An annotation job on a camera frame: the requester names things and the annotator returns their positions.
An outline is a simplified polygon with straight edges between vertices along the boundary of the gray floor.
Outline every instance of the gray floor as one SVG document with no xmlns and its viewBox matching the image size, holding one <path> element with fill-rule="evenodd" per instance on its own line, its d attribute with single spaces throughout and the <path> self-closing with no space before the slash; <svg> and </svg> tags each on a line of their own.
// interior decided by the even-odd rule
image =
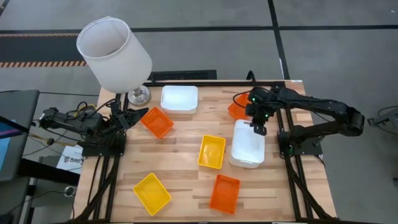
<svg viewBox="0 0 398 224">
<path fill-rule="evenodd" d="M 395 0 L 274 2 L 280 26 L 398 24 Z M 11 0 L 0 17 L 0 30 L 81 29 L 108 15 L 131 27 L 271 25 L 265 0 Z M 344 101 L 366 117 L 398 105 L 398 30 L 282 31 L 281 36 L 291 79 L 303 80 L 307 94 Z M 219 79 L 236 79 L 253 70 L 257 79 L 282 78 L 271 31 L 140 33 L 137 38 L 152 57 L 154 71 L 216 69 Z M 100 89 L 88 67 L 1 68 L 0 77 L 0 91 L 36 88 L 96 95 Z M 40 95 L 36 117 L 50 106 L 66 111 L 82 100 L 95 102 L 96 97 Z M 398 171 L 397 145 L 397 136 L 368 125 L 358 138 L 325 138 L 326 171 L 341 219 L 396 223 L 398 189 L 392 175 Z M 25 151 L 38 147 L 29 141 Z M 30 158 L 55 154 L 42 151 Z M 34 222 L 47 223 L 55 212 L 51 221 L 64 221 L 70 205 L 43 208 Z"/>
</svg>

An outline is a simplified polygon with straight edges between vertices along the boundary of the wooden tabletop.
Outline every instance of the wooden tabletop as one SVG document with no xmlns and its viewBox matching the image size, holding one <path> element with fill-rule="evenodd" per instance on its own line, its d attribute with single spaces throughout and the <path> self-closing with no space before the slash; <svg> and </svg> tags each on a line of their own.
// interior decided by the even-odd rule
<svg viewBox="0 0 398 224">
<path fill-rule="evenodd" d="M 286 87 L 305 94 L 302 82 L 286 81 Z M 173 114 L 173 129 L 164 139 L 157 139 L 140 122 L 127 131 L 125 154 L 119 165 L 118 181 L 114 195 L 112 222 L 259 222 L 292 221 L 294 211 L 290 197 L 285 162 L 279 158 L 276 133 L 276 114 L 266 123 L 265 161 L 256 169 L 243 169 L 229 163 L 235 120 L 228 114 L 232 96 L 251 87 L 206 86 L 198 87 L 198 108 L 195 114 Z M 150 88 L 150 109 L 160 108 L 162 87 Z M 98 105 L 115 94 L 101 90 Z M 109 114 L 109 108 L 101 110 Z M 312 125 L 311 114 L 292 110 L 294 124 Z M 284 117 L 284 126 L 288 127 Z M 200 144 L 204 134 L 226 138 L 223 166 L 220 170 L 197 164 Z M 76 215 L 86 207 L 88 192 L 97 158 L 87 158 L 75 199 Z M 303 169 L 309 191 L 330 215 L 336 215 L 323 165 L 314 156 L 302 156 Z M 133 192 L 133 187 L 153 172 L 169 191 L 172 200 L 155 216 L 150 216 Z M 223 174 L 241 181 L 239 198 L 234 215 L 209 208 L 215 178 Z M 94 191 L 100 178 L 97 172 Z M 302 194 L 297 189 L 301 214 L 305 216 Z M 105 193 L 100 217 L 104 217 Z"/>
</svg>

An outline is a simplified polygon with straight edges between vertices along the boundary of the white bowl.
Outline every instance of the white bowl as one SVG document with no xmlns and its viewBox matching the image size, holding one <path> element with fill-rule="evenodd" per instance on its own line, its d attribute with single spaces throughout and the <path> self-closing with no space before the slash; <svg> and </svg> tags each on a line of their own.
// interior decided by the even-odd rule
<svg viewBox="0 0 398 224">
<path fill-rule="evenodd" d="M 198 106 L 196 86 L 164 86 L 160 106 L 166 113 L 193 114 Z"/>
<path fill-rule="evenodd" d="M 235 122 L 234 137 L 229 162 L 234 166 L 256 168 L 265 157 L 266 139 L 254 133 L 250 121 L 239 119 Z"/>
</svg>

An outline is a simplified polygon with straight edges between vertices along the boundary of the yellow plastic bin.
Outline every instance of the yellow plastic bin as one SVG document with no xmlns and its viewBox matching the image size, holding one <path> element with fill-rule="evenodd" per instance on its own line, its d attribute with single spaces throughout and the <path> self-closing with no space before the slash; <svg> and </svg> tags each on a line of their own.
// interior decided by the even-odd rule
<svg viewBox="0 0 398 224">
<path fill-rule="evenodd" d="M 225 138 L 204 135 L 201 141 L 198 164 L 214 169 L 221 169 L 225 142 Z"/>
<path fill-rule="evenodd" d="M 140 181 L 133 190 L 149 215 L 155 215 L 172 199 L 153 173 L 150 173 L 144 180 Z"/>
</svg>

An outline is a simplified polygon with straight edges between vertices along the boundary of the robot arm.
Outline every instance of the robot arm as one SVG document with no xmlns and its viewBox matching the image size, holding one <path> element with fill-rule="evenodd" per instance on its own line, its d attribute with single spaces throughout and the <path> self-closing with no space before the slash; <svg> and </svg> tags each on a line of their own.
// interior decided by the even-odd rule
<svg viewBox="0 0 398 224">
<path fill-rule="evenodd" d="M 40 118 L 40 127 L 44 129 L 63 128 L 73 133 L 85 136 L 84 141 L 78 142 L 83 147 L 83 155 L 116 154 L 124 150 L 125 132 L 133 127 L 148 112 L 148 108 L 139 110 L 128 109 L 121 111 L 119 101 L 111 100 L 103 106 L 111 108 L 109 118 L 103 117 L 95 111 L 82 113 L 76 116 L 61 113 L 56 108 L 44 111 Z"/>
<path fill-rule="evenodd" d="M 300 145 L 308 138 L 340 133 L 345 136 L 359 136 L 363 132 L 364 116 L 355 108 L 336 100 L 323 100 L 311 96 L 303 96 L 288 88 L 266 90 L 254 87 L 246 106 L 246 115 L 252 116 L 251 126 L 254 132 L 266 135 L 265 122 L 279 109 L 300 108 L 315 113 L 325 114 L 335 120 L 304 128 L 294 126 L 289 132 L 289 139 Z"/>
</svg>

